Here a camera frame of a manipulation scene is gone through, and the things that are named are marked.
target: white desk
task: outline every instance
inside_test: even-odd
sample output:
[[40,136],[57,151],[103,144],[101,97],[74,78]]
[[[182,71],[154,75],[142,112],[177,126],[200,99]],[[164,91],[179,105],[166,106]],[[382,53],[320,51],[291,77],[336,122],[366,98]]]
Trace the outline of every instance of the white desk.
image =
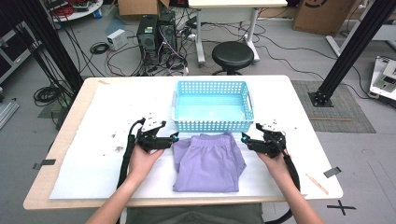
[[[255,122],[270,123],[276,119],[279,127],[286,129],[287,147],[300,175],[305,198],[342,197],[343,191],[336,176],[326,178],[323,174],[332,167],[290,80],[285,76],[95,77],[85,80],[47,157],[56,162],[41,168],[24,201],[24,208],[101,206],[116,189],[123,154],[111,154],[108,149],[114,151],[112,148],[119,144],[117,138],[126,145],[126,135],[122,136],[126,133],[123,132],[129,131],[131,123],[144,116],[143,112],[154,108],[157,118],[167,121],[158,135],[174,133],[176,125],[170,115],[173,91],[179,80],[186,79],[246,81],[254,102]],[[113,133],[116,139],[107,141]],[[256,139],[262,135],[254,124],[247,134]],[[179,136],[187,137],[191,133]],[[173,192],[176,171],[172,149],[166,149],[127,206],[284,201],[256,153],[241,143],[240,133],[235,133],[234,137],[247,163],[240,176],[239,192]],[[305,173],[311,174],[329,194],[312,183]]]
[[[347,46],[347,43],[349,42],[350,38],[353,36],[353,34],[355,34],[355,31],[361,25],[361,21],[364,19],[364,17],[366,16],[367,12],[370,10],[372,5],[373,5],[373,1],[369,1],[368,6],[364,10],[361,17],[357,20],[357,22],[353,26],[352,30],[349,32],[349,35],[346,37],[346,40],[341,45],[341,47],[338,46],[338,44],[335,42],[335,40],[332,36],[330,36],[330,35],[326,36],[327,42],[332,47],[332,50],[334,50],[334,53],[337,55],[337,57],[340,57],[344,48]],[[391,46],[393,46],[394,49],[396,49],[396,37],[395,36],[396,36],[396,25],[395,24],[383,24],[381,26],[381,28],[378,30],[378,32],[375,34],[375,36],[373,37],[373,40],[387,41]]]
[[88,15],[92,15],[93,16],[93,12],[98,10],[103,4],[103,0],[97,0],[96,3],[91,3],[88,6],[88,10],[87,11],[74,11],[73,14],[71,14],[68,17],[60,17],[59,20],[58,18],[53,19],[54,21],[72,21],[72,20],[76,20],[79,19],[81,17],[85,17]]
[[190,0],[189,6],[192,8],[198,8],[197,34],[195,37],[198,64],[202,65],[205,63],[204,49],[202,46],[201,22],[250,21],[248,34],[245,35],[245,40],[247,45],[253,50],[253,62],[258,62],[260,57],[253,45],[252,38],[256,19],[259,13],[259,7],[285,7],[287,4],[288,3],[285,0]]

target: lavender fabric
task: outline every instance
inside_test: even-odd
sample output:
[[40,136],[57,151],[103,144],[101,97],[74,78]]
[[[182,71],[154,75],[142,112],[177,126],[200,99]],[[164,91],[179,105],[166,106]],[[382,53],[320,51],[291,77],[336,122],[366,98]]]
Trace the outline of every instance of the lavender fabric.
[[246,164],[231,132],[174,143],[176,192],[237,192]]

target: plastic basket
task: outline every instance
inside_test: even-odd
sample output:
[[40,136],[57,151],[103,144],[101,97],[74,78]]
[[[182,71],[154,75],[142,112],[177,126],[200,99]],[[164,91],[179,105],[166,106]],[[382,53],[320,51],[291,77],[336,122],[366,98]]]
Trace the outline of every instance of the plastic basket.
[[179,132],[247,132],[253,101],[245,81],[179,81],[172,119]]

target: desktop computer tower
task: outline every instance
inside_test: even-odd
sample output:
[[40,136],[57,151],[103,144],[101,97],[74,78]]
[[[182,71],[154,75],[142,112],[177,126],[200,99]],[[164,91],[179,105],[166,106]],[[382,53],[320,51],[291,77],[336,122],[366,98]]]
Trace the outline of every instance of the desktop computer tower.
[[159,37],[166,43],[163,44],[163,53],[177,52],[175,11],[163,11],[158,23]]
[[137,28],[137,41],[145,65],[157,65],[161,61],[157,22],[157,15],[143,15]]

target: black stool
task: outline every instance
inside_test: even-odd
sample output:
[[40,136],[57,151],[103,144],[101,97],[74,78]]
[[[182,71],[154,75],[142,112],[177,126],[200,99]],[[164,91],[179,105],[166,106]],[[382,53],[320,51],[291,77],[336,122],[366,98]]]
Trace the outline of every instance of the black stool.
[[213,48],[212,58],[216,64],[221,66],[221,70],[212,74],[215,76],[220,72],[227,72],[227,75],[242,75],[236,70],[248,67],[254,60],[254,53],[245,44],[228,41],[218,44]]

